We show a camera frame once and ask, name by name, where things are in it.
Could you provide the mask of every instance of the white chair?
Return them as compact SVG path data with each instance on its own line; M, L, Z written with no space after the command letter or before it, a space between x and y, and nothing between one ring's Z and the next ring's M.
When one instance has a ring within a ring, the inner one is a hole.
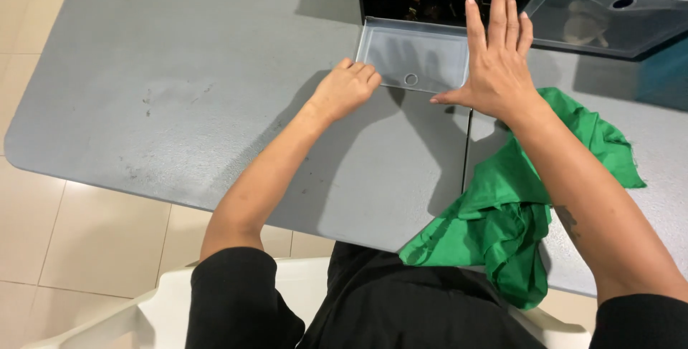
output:
M276 287L306 327L327 293L329 257L277 259ZM191 272L195 264L162 275L159 287L112 310L109 315L64 334L24 346L24 349L105 348L134 332L142 349L183 349L191 305ZM564 324L540 309L509 313L549 349L584 349L590 333L580 325Z

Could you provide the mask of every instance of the clear plastic lid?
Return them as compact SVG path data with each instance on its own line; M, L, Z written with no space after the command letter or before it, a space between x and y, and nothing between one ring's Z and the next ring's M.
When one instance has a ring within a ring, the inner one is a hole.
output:
M440 93L468 75L466 29L367 17L357 61L373 64L384 86Z
M634 58L688 29L688 0L530 0L534 43Z

